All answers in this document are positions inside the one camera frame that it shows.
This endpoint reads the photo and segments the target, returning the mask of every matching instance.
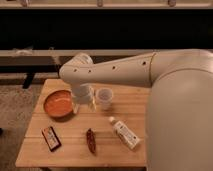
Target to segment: bottle cap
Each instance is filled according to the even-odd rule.
[[[110,116],[110,117],[109,117],[109,122],[110,122],[110,123],[115,122],[115,118],[114,118],[113,116]]]

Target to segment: floor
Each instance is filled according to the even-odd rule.
[[[16,168],[31,113],[46,78],[58,78],[57,73],[36,74],[33,84],[22,89],[25,74],[0,74],[0,171],[40,171],[39,168]],[[53,171],[142,171],[141,168],[52,168]]]

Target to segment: chocolate bar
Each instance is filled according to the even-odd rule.
[[[51,152],[56,150],[58,147],[61,146],[61,142],[59,141],[53,127],[47,127],[42,130],[42,135],[45,138],[45,141],[47,145],[49,146],[49,149]]]

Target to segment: table leg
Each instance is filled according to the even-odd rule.
[[[42,171],[51,171],[51,169],[48,168],[48,167],[40,167],[40,169],[41,169]]]

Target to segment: small bottle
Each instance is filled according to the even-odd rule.
[[[135,135],[122,121],[116,121],[114,117],[109,117],[110,123],[119,138],[130,148],[133,149],[140,142],[140,138]]]

